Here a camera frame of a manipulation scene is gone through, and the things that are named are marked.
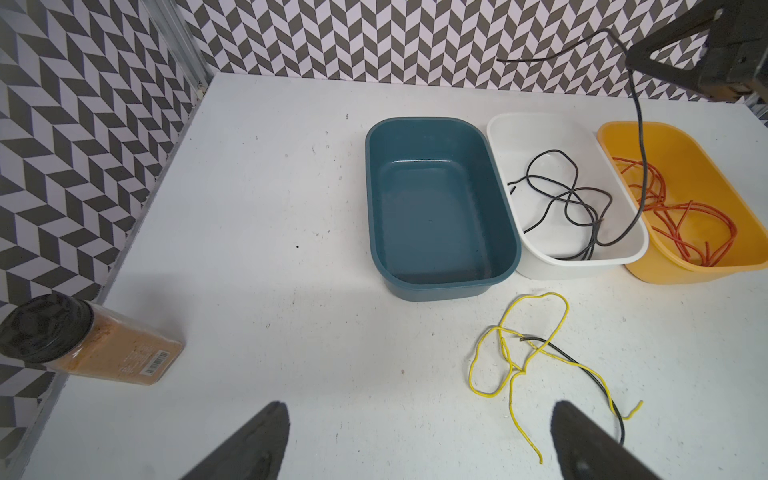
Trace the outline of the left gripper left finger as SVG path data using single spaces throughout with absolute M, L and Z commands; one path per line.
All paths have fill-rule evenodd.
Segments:
M 287 405 L 280 401 L 270 402 L 183 479 L 276 479 L 289 431 Z

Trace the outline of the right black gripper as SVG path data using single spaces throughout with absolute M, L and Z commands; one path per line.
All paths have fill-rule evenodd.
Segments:
M 657 50 L 705 31 L 706 52 L 691 69 L 651 58 Z M 715 101 L 734 102 L 751 94 L 766 100 L 767 2 L 701 1 L 633 44 L 625 65 Z

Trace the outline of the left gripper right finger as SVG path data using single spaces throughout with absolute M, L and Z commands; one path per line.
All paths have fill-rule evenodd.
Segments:
M 568 401 L 555 404 L 550 433 L 566 480 L 659 480 L 655 473 Z

